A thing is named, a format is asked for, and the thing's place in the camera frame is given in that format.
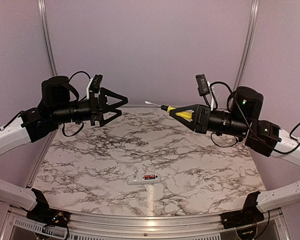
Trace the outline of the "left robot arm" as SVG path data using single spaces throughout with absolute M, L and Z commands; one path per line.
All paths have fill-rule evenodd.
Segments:
M 0 127 L 0 156 L 23 145 L 34 143 L 67 123 L 86 121 L 100 127 L 122 115 L 120 107 L 128 98 L 101 86 L 103 76 L 95 75 L 88 82 L 86 97 L 80 99 L 70 78 L 59 75 L 41 84 L 42 99 L 37 107 L 20 111 Z

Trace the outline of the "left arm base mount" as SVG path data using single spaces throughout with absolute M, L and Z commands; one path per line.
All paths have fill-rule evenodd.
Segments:
M 32 210 L 27 210 L 26 217 L 30 220 L 44 224 L 46 227 L 61 227 L 66 229 L 64 240 L 69 238 L 70 213 L 65 210 L 50 208 L 48 201 L 40 190 L 32 188 L 35 195 L 36 205 Z

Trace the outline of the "white remote control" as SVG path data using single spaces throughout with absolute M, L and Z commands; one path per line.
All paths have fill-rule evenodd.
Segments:
M 153 180 L 144 180 L 143 176 L 144 175 L 157 175 L 156 179 Z M 146 173 L 146 174 L 134 174 L 134 175 L 129 175 L 126 178 L 126 183 L 128 185 L 149 185 L 149 184 L 157 184 L 161 182 L 161 176 L 159 174 L 155 173 Z

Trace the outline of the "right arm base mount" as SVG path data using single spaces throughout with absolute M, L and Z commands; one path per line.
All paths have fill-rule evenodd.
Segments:
M 270 211 L 268 211 L 265 228 L 261 232 L 258 231 L 258 222 L 265 219 L 264 214 L 257 208 L 257 198 L 260 194 L 260 191 L 252 192 L 247 195 L 242 209 L 222 213 L 220 219 L 223 228 L 225 230 L 235 228 L 240 240 L 258 239 L 270 223 Z

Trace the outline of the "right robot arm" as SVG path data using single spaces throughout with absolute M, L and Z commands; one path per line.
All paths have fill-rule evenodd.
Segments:
M 232 106 L 228 111 L 213 109 L 211 105 L 195 104 L 185 107 L 168 107 L 167 112 L 175 120 L 195 133 L 230 135 L 256 153 L 279 158 L 300 167 L 300 138 L 280 126 L 259 120 L 263 95 L 241 86 L 228 97 Z M 271 191 L 250 193 L 237 219 L 248 224 L 257 216 L 257 210 L 270 210 L 300 202 L 300 180 Z

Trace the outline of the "white battery cover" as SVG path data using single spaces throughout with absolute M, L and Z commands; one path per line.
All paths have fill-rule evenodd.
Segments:
M 241 177 L 245 177 L 246 176 L 245 169 L 242 166 L 239 167 L 239 173 L 240 173 Z

